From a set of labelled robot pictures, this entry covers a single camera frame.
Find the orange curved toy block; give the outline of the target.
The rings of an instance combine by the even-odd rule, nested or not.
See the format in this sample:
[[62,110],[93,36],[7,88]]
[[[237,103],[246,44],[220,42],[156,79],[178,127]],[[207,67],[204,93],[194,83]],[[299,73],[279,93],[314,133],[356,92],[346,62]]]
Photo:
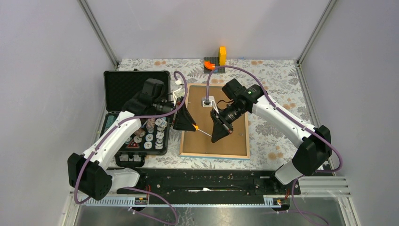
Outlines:
[[216,65],[211,63],[210,61],[205,60],[204,61],[204,67],[208,70],[213,70],[216,68]]

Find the black poker chip case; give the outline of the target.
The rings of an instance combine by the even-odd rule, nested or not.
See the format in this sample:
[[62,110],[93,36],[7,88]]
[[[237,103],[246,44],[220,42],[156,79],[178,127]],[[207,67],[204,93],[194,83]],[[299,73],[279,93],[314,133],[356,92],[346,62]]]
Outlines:
[[[104,90],[107,114],[102,125],[100,135],[106,133],[111,128],[111,124],[115,122],[117,115],[122,109],[125,102],[130,100],[135,94],[139,93],[147,79],[157,79],[164,83],[165,93],[163,97],[168,101],[171,91],[171,75],[168,71],[105,71],[104,72]],[[134,141],[135,134],[131,135],[122,145],[121,149],[116,153],[118,157],[134,157],[140,156],[141,161],[147,155],[165,155],[167,153],[169,128],[165,129],[165,136],[161,149],[155,148],[155,139],[151,139],[152,147],[146,149],[144,143],[147,141],[143,136],[140,143]]]

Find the floral patterned table mat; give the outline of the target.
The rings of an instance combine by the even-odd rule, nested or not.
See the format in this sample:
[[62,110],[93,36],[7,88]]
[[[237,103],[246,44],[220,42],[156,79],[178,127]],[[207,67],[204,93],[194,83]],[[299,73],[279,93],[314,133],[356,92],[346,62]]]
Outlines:
[[[216,73],[211,83],[224,84],[235,78],[249,87],[259,80],[268,94],[281,106],[306,123],[311,123],[300,78],[294,60],[227,60],[225,73]],[[201,59],[123,59],[120,71],[180,71],[188,83],[206,83]],[[296,148],[283,133],[260,117],[250,114],[249,146],[250,158],[214,159],[182,157],[179,154],[181,132],[171,130],[165,155],[149,155],[146,168],[162,169],[217,169],[217,170],[276,170],[289,161]]]

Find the orange thin tool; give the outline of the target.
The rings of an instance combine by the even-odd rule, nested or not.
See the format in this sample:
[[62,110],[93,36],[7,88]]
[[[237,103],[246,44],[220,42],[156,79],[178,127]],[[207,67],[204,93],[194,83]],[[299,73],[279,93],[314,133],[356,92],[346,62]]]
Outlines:
[[193,127],[195,128],[195,131],[199,131],[199,132],[201,132],[201,133],[203,133],[203,134],[205,134],[205,135],[207,135],[209,137],[212,137],[212,135],[210,135],[209,133],[201,130],[197,125],[193,124]]

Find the grey toy baseplate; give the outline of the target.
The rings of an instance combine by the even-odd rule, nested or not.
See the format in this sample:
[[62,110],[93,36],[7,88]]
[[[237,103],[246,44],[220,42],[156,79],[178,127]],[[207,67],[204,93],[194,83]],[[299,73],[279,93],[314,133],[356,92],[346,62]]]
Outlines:
[[209,74],[213,69],[219,67],[219,57],[205,57],[204,60],[204,73]]

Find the black mounting base rail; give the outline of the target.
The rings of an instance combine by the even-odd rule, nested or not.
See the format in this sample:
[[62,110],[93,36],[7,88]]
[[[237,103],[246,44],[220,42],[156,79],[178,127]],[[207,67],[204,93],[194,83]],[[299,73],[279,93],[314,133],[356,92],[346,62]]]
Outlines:
[[202,196],[226,199],[246,195],[285,198],[301,194],[298,182],[277,188],[271,180],[274,173],[271,170],[138,168],[137,171],[140,178],[135,188],[150,191],[150,195],[161,200]]

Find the yellow toy block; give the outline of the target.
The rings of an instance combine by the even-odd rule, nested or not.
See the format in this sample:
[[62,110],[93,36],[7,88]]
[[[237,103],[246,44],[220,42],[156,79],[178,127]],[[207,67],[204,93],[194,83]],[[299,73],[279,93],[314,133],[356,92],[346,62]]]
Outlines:
[[219,47],[219,54],[218,54],[218,58],[219,58],[219,65],[225,65],[226,64],[226,47],[225,46],[220,46]]

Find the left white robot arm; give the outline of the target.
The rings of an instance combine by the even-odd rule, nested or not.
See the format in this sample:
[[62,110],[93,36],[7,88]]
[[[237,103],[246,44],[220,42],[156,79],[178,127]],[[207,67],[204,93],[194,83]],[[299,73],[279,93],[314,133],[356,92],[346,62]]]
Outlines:
[[74,188],[74,201],[83,204],[87,201],[78,199],[78,192],[97,201],[109,192],[130,189],[139,194],[145,190],[146,181],[140,174],[128,167],[121,170],[108,170],[108,165],[120,150],[128,137],[139,130],[142,119],[162,118],[177,115],[185,106],[188,95],[186,80],[184,95],[180,103],[162,102],[164,83],[156,79],[144,82],[141,92],[136,93],[122,107],[111,127],[82,154],[72,153],[67,160],[69,184]]

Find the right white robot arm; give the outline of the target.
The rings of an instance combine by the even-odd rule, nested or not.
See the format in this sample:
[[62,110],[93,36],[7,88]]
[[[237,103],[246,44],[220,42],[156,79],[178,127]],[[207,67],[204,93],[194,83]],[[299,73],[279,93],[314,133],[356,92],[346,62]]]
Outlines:
[[222,87],[230,102],[226,108],[213,109],[212,143],[233,133],[233,122],[245,113],[252,113],[276,127],[297,148],[292,160],[279,167],[272,175],[270,188],[276,194],[288,189],[289,183],[300,176],[311,176],[331,156],[328,146],[331,134],[327,127],[314,127],[266,96],[259,85],[249,88],[232,79]]

